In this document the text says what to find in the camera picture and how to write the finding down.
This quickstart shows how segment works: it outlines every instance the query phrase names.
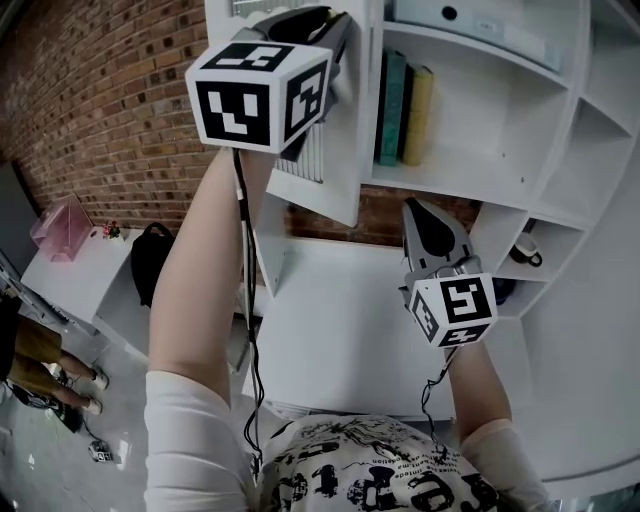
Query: white sneaker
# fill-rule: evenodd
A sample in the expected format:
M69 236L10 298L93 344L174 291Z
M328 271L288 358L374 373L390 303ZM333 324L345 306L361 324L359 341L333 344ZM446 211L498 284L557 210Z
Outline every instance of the white sneaker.
M99 416L102 414L102 404L93 398L90 399L89 405L83 407L83 409L87 412L90 412L94 416Z
M96 372L96 378L93 379L93 383L100 391L104 391L109 385L109 377L100 368L94 368L93 371Z

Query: white wall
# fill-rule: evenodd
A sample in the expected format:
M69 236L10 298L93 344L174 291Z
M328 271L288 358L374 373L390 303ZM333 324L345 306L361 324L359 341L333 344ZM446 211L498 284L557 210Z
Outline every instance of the white wall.
M515 418L554 494L640 481L640 146L609 209L523 318L536 405Z

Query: pink box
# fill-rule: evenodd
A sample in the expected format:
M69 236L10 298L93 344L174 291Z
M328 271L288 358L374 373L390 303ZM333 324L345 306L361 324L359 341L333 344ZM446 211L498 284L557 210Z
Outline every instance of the pink box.
M51 203L30 234L50 261L73 261L92 229L80 201L71 194Z

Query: black cup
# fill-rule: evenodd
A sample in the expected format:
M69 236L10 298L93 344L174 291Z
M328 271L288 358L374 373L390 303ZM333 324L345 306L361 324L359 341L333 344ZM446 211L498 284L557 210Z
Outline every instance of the black cup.
M532 267L542 265L542 256L538 252L538 244L528 233L521 233L515 245L509 251L511 259L517 263L528 263Z

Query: yellow book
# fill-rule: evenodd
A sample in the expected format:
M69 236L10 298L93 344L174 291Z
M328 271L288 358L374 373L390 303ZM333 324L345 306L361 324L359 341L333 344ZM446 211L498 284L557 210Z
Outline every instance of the yellow book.
M424 66L413 67L413 87L407 132L402 153L402 163L416 167L422 163L426 139L431 95L433 93L433 73Z

